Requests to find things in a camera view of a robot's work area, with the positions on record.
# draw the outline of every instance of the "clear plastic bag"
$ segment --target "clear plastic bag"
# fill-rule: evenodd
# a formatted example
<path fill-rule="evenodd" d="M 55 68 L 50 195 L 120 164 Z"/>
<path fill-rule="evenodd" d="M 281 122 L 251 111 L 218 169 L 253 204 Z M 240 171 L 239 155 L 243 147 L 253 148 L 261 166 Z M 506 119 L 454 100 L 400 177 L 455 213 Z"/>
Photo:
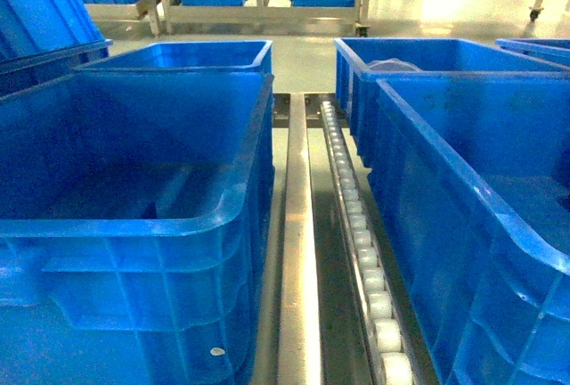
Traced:
<path fill-rule="evenodd" d="M 368 63 L 368 67 L 372 71 L 421 71 L 415 64 L 397 58 L 371 61 Z"/>

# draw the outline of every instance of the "floor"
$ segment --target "floor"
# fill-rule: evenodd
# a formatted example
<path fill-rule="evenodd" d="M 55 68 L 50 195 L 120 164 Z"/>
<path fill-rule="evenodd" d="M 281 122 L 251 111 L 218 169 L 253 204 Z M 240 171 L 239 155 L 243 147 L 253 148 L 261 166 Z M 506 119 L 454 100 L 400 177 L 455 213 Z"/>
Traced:
<path fill-rule="evenodd" d="M 539 20 L 530 23 L 529 6 L 534 0 L 370 0 L 370 37 L 463 37 L 492 45 L 498 37 L 570 37 L 568 0 L 545 0 Z M 102 23 L 104 35 L 115 40 L 111 53 L 117 54 L 156 41 L 221 40 L 263 38 L 273 41 L 274 92 L 335 91 L 335 47 L 333 39 L 350 36 L 351 29 L 311 27 L 301 35 L 301 28 L 259 28 L 232 26 L 176 26 L 172 36 L 155 39 L 148 24 Z M 273 196 L 271 240 L 280 240 L 280 215 L 284 194 L 287 130 L 274 129 L 274 164 L 276 167 Z M 332 184 L 322 130 L 310 129 L 315 239 L 319 264 L 322 303 L 322 338 L 327 383 L 365 384 L 365 358 L 362 341 L 355 332 L 358 319 L 351 305 L 351 289 L 346 279 L 346 262 L 342 258 L 338 229 L 331 225 Z M 360 166 L 354 145 L 345 134 L 362 187 L 368 188 L 368 171 Z M 368 195 L 370 206 L 373 203 Z M 377 229 L 382 234 L 381 225 Z M 259 339 L 256 373 L 252 383 L 275 383 L 279 323 L 280 245 L 270 244 L 266 264 L 265 295 Z M 397 267 L 389 260 L 397 281 Z M 411 320 L 410 333 L 413 330 Z M 425 354 L 419 355 L 426 360 Z M 427 371 L 428 365 L 422 366 Z"/>

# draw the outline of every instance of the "white sticker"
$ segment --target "white sticker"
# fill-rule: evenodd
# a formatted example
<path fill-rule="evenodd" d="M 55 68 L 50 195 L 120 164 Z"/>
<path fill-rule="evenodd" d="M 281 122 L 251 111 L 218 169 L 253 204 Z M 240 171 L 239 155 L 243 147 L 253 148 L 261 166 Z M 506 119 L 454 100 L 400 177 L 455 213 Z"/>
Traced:
<path fill-rule="evenodd" d="M 225 350 L 223 348 L 212 348 L 210 349 L 210 354 L 213 356 L 222 356 L 225 354 Z"/>

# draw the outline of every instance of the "cart wheel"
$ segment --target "cart wheel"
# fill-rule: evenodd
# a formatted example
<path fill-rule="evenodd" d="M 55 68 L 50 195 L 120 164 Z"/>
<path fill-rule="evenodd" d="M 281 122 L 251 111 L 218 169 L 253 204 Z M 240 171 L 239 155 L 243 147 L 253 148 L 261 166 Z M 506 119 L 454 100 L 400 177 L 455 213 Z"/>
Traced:
<path fill-rule="evenodd" d="M 536 9 L 533 9 L 533 10 L 531 11 L 531 22 L 535 22 L 536 19 L 538 18 L 538 16 L 539 16 L 540 14 L 541 14 L 540 11 L 538 11 L 538 10 L 536 10 Z"/>
<path fill-rule="evenodd" d="M 358 37 L 368 37 L 368 27 L 357 27 L 356 35 Z"/>

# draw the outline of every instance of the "metal rail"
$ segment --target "metal rail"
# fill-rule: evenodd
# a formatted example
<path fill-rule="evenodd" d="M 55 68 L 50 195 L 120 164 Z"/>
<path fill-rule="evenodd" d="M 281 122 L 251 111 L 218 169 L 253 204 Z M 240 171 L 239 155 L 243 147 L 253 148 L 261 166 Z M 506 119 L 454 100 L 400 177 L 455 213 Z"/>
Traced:
<path fill-rule="evenodd" d="M 278 385 L 323 383 L 305 97 L 292 94 L 286 172 Z"/>

